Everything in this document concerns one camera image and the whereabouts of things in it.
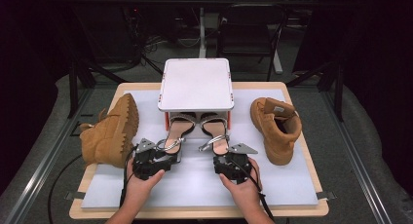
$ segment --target black cable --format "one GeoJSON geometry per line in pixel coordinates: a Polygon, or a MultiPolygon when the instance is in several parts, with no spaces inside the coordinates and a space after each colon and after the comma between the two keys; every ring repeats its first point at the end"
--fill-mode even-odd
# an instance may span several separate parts
{"type": "Polygon", "coordinates": [[[134,146],[131,151],[128,153],[127,157],[125,158],[125,167],[124,167],[124,187],[122,188],[122,192],[121,192],[121,199],[119,201],[119,207],[122,206],[122,204],[124,203],[125,200],[125,196],[127,194],[127,186],[128,186],[128,182],[131,179],[131,176],[134,175],[131,174],[131,176],[127,179],[128,177],[128,161],[131,157],[131,153],[136,150],[137,146],[134,146]]]}
{"type": "Polygon", "coordinates": [[[237,166],[240,170],[242,170],[243,173],[244,173],[249,179],[251,179],[251,181],[252,181],[252,183],[255,185],[255,187],[257,187],[259,199],[261,200],[261,203],[262,203],[265,211],[267,212],[268,216],[269,216],[269,217],[271,218],[271,220],[273,220],[273,222],[275,223],[276,220],[275,220],[275,218],[274,218],[274,215],[273,215],[273,213],[271,212],[270,208],[268,207],[267,202],[265,201],[265,195],[262,193],[262,189],[261,189],[261,187],[259,186],[259,184],[258,184],[258,182],[257,182],[257,181],[259,181],[259,173],[258,173],[257,169],[256,169],[254,166],[252,166],[252,168],[255,170],[255,174],[257,175],[257,180],[255,180],[255,179],[251,176],[251,174],[248,173],[243,167],[241,167],[240,165],[238,165],[233,159],[230,159],[230,160],[231,160],[231,163],[235,164],[235,166],[237,166]]]}
{"type": "Polygon", "coordinates": [[[164,74],[164,71],[161,70],[156,64],[154,64],[151,59],[149,59],[148,57],[146,57],[146,56],[144,56],[144,55],[142,55],[142,58],[143,58],[150,66],[152,66],[152,68],[154,68],[154,70],[157,71],[159,74],[161,74],[161,75],[164,74]]]}
{"type": "Polygon", "coordinates": [[[112,72],[112,73],[117,73],[117,72],[121,72],[121,71],[130,70],[130,69],[136,67],[139,64],[140,64],[140,58],[136,59],[136,60],[132,60],[131,62],[125,64],[125,66],[122,66],[122,67],[116,67],[116,68],[107,68],[107,67],[105,67],[105,69],[112,72]]]}
{"type": "Polygon", "coordinates": [[[78,160],[79,158],[82,157],[82,154],[77,156],[76,158],[72,159],[72,161],[70,161],[66,166],[64,166],[64,168],[60,171],[60,173],[58,174],[57,178],[55,179],[54,183],[52,184],[52,188],[49,192],[49,197],[48,197],[48,216],[49,216],[49,223],[53,224],[53,218],[52,218],[52,209],[51,209],[51,202],[52,202],[52,194],[53,191],[55,189],[56,183],[58,181],[58,179],[60,178],[60,176],[64,173],[64,171],[70,166],[72,165],[76,160],[78,160]]]}

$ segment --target forearm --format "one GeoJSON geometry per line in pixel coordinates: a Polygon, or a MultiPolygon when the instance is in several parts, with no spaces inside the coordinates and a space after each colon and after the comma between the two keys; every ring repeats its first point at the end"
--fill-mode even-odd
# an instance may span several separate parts
{"type": "Polygon", "coordinates": [[[131,199],[126,197],[118,211],[106,223],[132,223],[146,199],[131,199]]]}
{"type": "Polygon", "coordinates": [[[242,213],[248,224],[274,224],[273,220],[261,207],[252,210],[242,210],[242,213]]]}
{"type": "Polygon", "coordinates": [[[139,210],[136,210],[136,208],[122,205],[106,223],[132,223],[138,212],[139,210]]]}

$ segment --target office chair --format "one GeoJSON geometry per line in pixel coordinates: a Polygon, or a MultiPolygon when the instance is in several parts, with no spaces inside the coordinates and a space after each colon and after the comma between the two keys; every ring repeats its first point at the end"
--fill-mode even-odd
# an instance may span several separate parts
{"type": "Polygon", "coordinates": [[[218,16],[216,56],[259,56],[258,62],[269,57],[267,81],[270,81],[285,22],[285,10],[279,5],[231,5],[218,16]]]}

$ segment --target sandal strap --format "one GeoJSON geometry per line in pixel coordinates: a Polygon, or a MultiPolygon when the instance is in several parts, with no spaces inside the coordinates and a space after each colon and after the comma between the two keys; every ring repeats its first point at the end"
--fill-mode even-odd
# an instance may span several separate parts
{"type": "Polygon", "coordinates": [[[213,120],[220,120],[220,121],[222,121],[223,124],[224,124],[225,129],[228,128],[228,121],[227,121],[225,118],[220,117],[219,115],[209,115],[209,116],[206,116],[206,117],[202,118],[202,119],[201,119],[201,122],[200,122],[201,128],[204,127],[204,124],[206,124],[206,123],[208,123],[208,122],[210,122],[210,121],[213,121],[213,120]]]}
{"type": "Polygon", "coordinates": [[[169,145],[169,146],[167,146],[167,147],[165,147],[165,145],[164,145],[164,147],[162,147],[162,148],[159,147],[159,145],[165,144],[166,141],[167,141],[166,139],[161,139],[160,141],[158,141],[158,143],[156,144],[156,148],[157,148],[158,150],[160,150],[160,151],[164,151],[164,152],[165,152],[165,151],[168,151],[168,150],[172,149],[173,147],[179,145],[180,143],[185,142],[185,138],[177,138],[177,139],[173,142],[173,144],[171,144],[171,145],[169,145]]]}
{"type": "Polygon", "coordinates": [[[175,121],[176,119],[184,119],[184,120],[188,120],[189,122],[191,122],[194,126],[196,125],[197,119],[194,118],[191,115],[187,115],[187,114],[183,114],[183,113],[178,113],[172,117],[169,118],[169,121],[172,123],[173,121],[175,121]]]}
{"type": "Polygon", "coordinates": [[[200,150],[200,152],[206,151],[206,149],[208,149],[214,142],[216,142],[218,140],[221,140],[221,139],[230,140],[230,136],[228,134],[218,135],[217,137],[214,137],[213,139],[211,139],[210,141],[208,141],[204,145],[200,146],[198,149],[200,150]]]}

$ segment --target black curtain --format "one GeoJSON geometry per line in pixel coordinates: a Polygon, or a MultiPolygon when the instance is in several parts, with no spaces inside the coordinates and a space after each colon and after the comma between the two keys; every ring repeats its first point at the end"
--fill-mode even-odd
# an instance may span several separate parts
{"type": "Polygon", "coordinates": [[[36,0],[0,0],[2,144],[0,192],[9,185],[42,131],[68,58],[36,0]]]}
{"type": "MultiPolygon", "coordinates": [[[[357,1],[357,0],[320,0],[357,1]]],[[[395,180],[413,194],[413,0],[373,0],[344,56],[344,84],[357,96],[382,141],[395,180]]],[[[312,70],[337,56],[360,11],[315,10],[293,71],[312,70]]]]}

